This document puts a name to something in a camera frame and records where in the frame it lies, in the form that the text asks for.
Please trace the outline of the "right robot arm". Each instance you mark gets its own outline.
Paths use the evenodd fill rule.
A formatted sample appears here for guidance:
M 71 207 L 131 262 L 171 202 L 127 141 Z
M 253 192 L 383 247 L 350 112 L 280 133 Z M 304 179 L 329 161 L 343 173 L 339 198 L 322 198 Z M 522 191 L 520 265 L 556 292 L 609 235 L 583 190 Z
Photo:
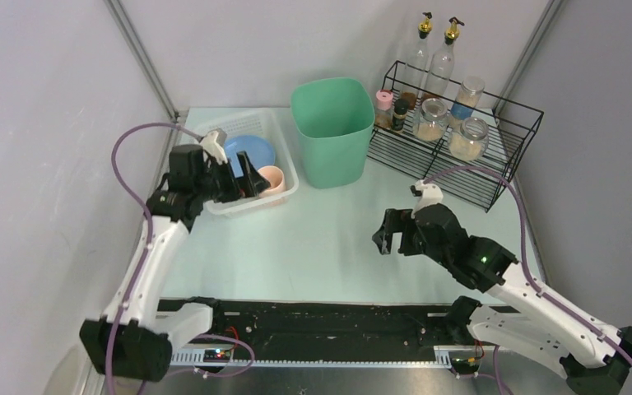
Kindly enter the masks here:
M 381 254 L 424 255 L 460 284 L 523 315 L 516 320 L 476 300 L 458 298 L 456 319 L 480 342 L 508 348 L 550 369 L 576 394 L 618 394 L 632 372 L 632 327 L 617 328 L 582 311 L 533 276 L 492 239 L 469 235 L 443 204 L 388 209 L 372 240 Z

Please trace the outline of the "blue round plate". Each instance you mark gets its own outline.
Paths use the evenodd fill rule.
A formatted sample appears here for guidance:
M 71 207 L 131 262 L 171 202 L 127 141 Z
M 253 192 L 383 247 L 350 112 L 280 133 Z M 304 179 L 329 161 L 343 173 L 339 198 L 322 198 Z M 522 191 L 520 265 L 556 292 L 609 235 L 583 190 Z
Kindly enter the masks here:
M 276 152 L 271 143 L 259 136 L 243 135 L 230 137 L 224 145 L 227 158 L 230 160 L 231 168 L 235 177 L 242 177 L 243 171 L 238 161 L 237 153 L 244 151 L 252 166 L 259 170 L 268 165 L 274 165 Z

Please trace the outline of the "glass oil bottle gold spout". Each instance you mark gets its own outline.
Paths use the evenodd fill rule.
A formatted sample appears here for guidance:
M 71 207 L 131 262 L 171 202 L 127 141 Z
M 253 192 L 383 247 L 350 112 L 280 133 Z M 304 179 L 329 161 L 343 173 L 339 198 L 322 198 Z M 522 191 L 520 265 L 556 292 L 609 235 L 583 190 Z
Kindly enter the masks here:
M 417 27 L 417 37 L 404 51 L 405 67 L 399 77 L 400 98 L 408 103 L 408 110 L 416 107 L 420 88 L 425 77 L 425 67 L 430 58 L 427 38 L 432 31 L 432 12 L 423 12 L 424 19 Z

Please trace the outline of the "green plastic waste bin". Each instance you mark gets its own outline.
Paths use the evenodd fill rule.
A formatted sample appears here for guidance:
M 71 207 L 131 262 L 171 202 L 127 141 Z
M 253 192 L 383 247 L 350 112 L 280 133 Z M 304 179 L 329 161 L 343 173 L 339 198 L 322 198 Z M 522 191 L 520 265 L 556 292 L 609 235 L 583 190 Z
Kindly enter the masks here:
M 374 107 L 363 84 L 350 77 L 305 83 L 293 90 L 290 109 L 309 184 L 325 189 L 356 182 L 374 128 Z

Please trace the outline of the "pink-lid spice shaker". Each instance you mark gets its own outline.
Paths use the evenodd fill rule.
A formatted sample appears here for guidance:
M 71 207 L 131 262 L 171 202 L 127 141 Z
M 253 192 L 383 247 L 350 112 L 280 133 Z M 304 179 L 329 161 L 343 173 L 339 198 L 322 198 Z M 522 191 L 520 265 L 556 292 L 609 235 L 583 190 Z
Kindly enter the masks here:
M 374 97 L 375 119 L 378 128 L 391 128 L 393 108 L 393 93 L 388 90 L 378 90 Z

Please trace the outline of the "small black-lid spice jar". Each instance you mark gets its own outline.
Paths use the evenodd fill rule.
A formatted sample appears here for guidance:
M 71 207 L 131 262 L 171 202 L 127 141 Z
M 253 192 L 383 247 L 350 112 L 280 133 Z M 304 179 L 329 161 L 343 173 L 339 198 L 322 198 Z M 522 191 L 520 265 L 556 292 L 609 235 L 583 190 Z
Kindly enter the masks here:
M 393 103 L 393 115 L 391 121 L 391 130 L 393 132 L 401 132 L 403 130 L 408 110 L 409 102 L 406 99 L 399 98 Z

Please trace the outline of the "pink ceramic mug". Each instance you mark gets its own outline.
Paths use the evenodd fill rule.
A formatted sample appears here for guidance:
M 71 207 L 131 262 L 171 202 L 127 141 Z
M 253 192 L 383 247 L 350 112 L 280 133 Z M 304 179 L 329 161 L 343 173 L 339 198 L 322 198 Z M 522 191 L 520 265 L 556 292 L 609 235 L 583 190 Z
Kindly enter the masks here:
M 284 179 L 284 173 L 275 165 L 263 166 L 258 170 L 258 173 L 268 181 L 269 187 L 259 194 L 261 198 L 267 198 L 278 193 L 282 193 L 286 190 L 286 182 Z

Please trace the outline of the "white plastic perforated basket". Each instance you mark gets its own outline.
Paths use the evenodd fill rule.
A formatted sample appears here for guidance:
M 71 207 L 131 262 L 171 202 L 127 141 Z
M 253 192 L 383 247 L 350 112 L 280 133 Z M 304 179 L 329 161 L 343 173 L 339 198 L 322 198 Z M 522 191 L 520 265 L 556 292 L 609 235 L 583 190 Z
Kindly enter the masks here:
M 284 137 L 281 125 L 272 109 L 246 109 L 203 120 L 190 129 L 204 135 L 215 128 L 223 129 L 227 138 L 254 135 L 268 140 L 276 152 L 275 166 L 284 173 L 286 190 L 271 197 L 252 197 L 230 203 L 208 202 L 205 209 L 216 216 L 236 217 L 251 211 L 273 207 L 286 202 L 299 187 L 294 161 Z

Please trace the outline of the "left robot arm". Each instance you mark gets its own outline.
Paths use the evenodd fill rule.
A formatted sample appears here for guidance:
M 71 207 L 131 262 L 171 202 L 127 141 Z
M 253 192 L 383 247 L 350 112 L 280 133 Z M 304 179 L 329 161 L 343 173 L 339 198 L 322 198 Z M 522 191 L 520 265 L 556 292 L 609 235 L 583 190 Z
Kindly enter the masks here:
M 101 317 L 81 325 L 81 342 L 98 373 L 159 382 L 173 354 L 210 330 L 213 309 L 207 304 L 187 303 L 158 318 L 171 264 L 206 202 L 254 198 L 269 185 L 246 151 L 230 159 L 193 144 L 171 150 L 168 171 L 142 204 L 145 228 L 132 267 Z

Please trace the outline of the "glass jar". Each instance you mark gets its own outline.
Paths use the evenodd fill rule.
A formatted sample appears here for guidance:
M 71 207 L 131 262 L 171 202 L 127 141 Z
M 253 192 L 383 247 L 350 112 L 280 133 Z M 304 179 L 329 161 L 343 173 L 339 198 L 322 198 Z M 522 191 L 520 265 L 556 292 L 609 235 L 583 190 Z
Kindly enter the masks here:
M 448 108 L 437 97 L 423 100 L 416 111 L 413 124 L 413 134 L 425 142 L 441 139 L 448 127 Z
M 489 144 L 490 128 L 477 117 L 464 119 L 452 130 L 448 143 L 451 155 L 459 160 L 474 161 L 483 157 Z

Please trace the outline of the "clear bottle blue label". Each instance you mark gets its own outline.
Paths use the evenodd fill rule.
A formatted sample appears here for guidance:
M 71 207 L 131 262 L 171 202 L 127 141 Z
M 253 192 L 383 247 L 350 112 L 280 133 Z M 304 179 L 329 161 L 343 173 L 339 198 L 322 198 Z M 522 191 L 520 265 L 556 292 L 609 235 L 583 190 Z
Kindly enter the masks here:
M 450 110 L 449 126 L 458 129 L 463 120 L 469 118 L 480 101 L 486 84 L 476 76 L 465 77 L 459 87 L 456 99 Z

